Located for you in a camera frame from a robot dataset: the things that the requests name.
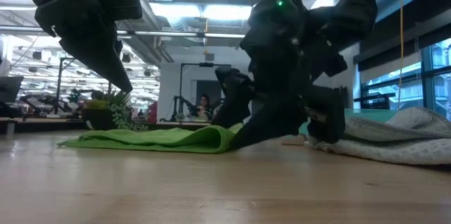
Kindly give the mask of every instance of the green cloth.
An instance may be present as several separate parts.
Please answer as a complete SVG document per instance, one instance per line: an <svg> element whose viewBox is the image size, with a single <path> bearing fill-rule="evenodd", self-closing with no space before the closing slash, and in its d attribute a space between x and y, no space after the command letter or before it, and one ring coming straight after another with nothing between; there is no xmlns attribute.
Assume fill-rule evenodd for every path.
<svg viewBox="0 0 451 224"><path fill-rule="evenodd" d="M77 139L58 143L65 147L127 149L147 151L178 151L201 154L219 154L230 149L230 141L242 125L229 130L210 125L197 131L180 128L133 132L130 130L89 131Z"/></svg>

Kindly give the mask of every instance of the gray fabric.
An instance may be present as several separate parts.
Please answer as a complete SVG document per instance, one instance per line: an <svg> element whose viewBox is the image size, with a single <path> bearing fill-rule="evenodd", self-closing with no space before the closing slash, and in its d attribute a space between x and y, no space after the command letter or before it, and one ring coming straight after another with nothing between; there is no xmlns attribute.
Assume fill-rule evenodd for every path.
<svg viewBox="0 0 451 224"><path fill-rule="evenodd" d="M376 161L451 164L451 122L427 108L399 111L386 123L350 118L336 144L307 139L314 149Z"/></svg>

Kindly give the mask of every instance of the potted plant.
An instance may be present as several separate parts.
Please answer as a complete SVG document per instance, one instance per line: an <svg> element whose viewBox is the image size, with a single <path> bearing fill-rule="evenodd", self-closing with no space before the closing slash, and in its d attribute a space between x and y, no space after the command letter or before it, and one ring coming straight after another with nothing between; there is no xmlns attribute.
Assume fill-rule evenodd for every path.
<svg viewBox="0 0 451 224"><path fill-rule="evenodd" d="M83 120L92 130L146 130L147 125L132 122L129 101L130 94L122 91L112 91L100 100L88 100L82 110Z"/></svg>

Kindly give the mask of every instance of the desk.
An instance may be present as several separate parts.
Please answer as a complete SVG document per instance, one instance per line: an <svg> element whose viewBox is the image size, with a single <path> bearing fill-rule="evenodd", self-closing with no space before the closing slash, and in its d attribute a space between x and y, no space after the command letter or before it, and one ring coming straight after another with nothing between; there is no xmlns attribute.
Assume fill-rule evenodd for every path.
<svg viewBox="0 0 451 224"><path fill-rule="evenodd" d="M8 118L0 118L0 134L6 134ZM67 118L14 118L17 121L15 133L21 132L49 132L55 130L81 130L87 129L81 120L68 120Z"/></svg>
<svg viewBox="0 0 451 224"><path fill-rule="evenodd" d="M0 136L2 223L451 223L443 171L277 140L219 155L55 147L78 134Z"/></svg>
<svg viewBox="0 0 451 224"><path fill-rule="evenodd" d="M210 123L208 122L158 122L157 125L202 125L208 126Z"/></svg>

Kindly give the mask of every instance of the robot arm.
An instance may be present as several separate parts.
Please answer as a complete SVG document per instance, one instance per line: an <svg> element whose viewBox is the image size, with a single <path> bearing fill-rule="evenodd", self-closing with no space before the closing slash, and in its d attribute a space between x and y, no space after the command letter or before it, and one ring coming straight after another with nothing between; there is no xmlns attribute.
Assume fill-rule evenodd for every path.
<svg viewBox="0 0 451 224"><path fill-rule="evenodd" d="M173 113L171 116L172 122L177 120L176 116L178 113L183 112L183 104L188 107L188 110L190 111L191 116L197 116L197 112L199 111L199 109L195 105L192 105L192 103L190 103L190 101L188 101L184 97L174 96L174 110L173 110Z"/></svg>
<svg viewBox="0 0 451 224"><path fill-rule="evenodd" d="M302 0L262 0L241 43L254 81L233 68L216 70L225 102L213 124L239 123L249 115L248 103L258 99L264 105L236 134L234 149L296 135L307 118L312 136L337 142L345 131L343 103L333 89L313 82L347 69L339 51L370 34L376 15L376 0L343 0L310 12Z"/></svg>
<svg viewBox="0 0 451 224"><path fill-rule="evenodd" d="M61 37L64 50L124 92L132 90L119 59L123 45L117 40L115 21L141 18L140 0L33 1L39 26Z"/></svg>

